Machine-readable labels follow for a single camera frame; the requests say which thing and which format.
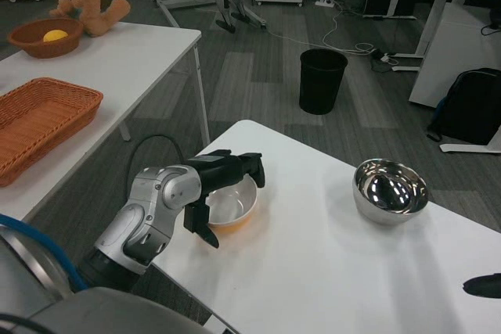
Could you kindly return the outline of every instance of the black trash can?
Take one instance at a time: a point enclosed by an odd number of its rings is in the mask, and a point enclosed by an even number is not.
[[[323,115],[334,108],[348,59],[326,48],[313,48],[301,54],[301,92],[299,106],[307,113]]]

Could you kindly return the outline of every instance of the orange bowl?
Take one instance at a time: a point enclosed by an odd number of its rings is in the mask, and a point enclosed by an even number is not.
[[[253,213],[258,201],[258,187],[249,175],[241,182],[218,189],[207,198],[211,208],[209,225],[212,228],[240,228]]]
[[[62,30],[68,33],[65,38],[51,42],[43,42],[48,31]],[[23,49],[34,58],[47,59],[62,56],[75,50],[84,32],[84,25],[74,19],[57,18],[36,20],[14,29],[7,40],[12,45]]]

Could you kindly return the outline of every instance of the brown teddy bear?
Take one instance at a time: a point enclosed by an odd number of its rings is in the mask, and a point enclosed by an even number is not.
[[[98,37],[127,16],[131,5],[126,0],[113,0],[101,13],[101,0],[59,0],[57,8],[49,13],[53,17],[71,17],[76,10],[81,10],[78,19],[84,24],[85,31],[91,37]]]

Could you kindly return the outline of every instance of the blue hose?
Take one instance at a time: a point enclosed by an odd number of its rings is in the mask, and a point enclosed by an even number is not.
[[[21,234],[29,238],[32,238],[36,242],[40,243],[56,258],[56,260],[58,260],[58,262],[61,264],[65,272],[68,274],[70,280],[73,282],[74,286],[79,291],[88,288],[84,280],[78,274],[77,269],[75,269],[75,266],[73,266],[70,259],[64,253],[64,251],[57,244],[55,244],[47,235],[42,234],[36,228],[33,228],[22,221],[18,221],[17,219],[8,217],[4,214],[0,214],[0,224],[3,224],[4,226],[11,228],[12,230],[18,231]]]

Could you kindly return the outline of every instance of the yellow ball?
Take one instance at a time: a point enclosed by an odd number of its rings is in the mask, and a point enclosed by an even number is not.
[[[44,42],[57,41],[58,39],[65,38],[68,36],[66,31],[60,31],[59,29],[55,29],[54,31],[48,31],[44,35]]]

